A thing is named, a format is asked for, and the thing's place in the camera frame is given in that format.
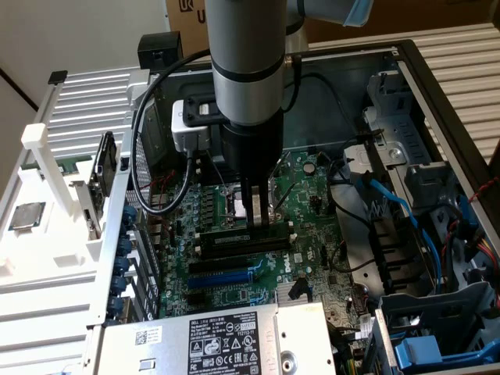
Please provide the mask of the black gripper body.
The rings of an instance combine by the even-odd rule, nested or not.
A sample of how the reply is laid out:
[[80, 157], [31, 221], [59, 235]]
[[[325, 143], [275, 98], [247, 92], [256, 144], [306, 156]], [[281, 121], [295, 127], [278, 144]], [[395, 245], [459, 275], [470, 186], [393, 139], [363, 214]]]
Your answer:
[[255, 126], [223, 125], [223, 157], [228, 166], [251, 182], [268, 178], [283, 150], [284, 112]]

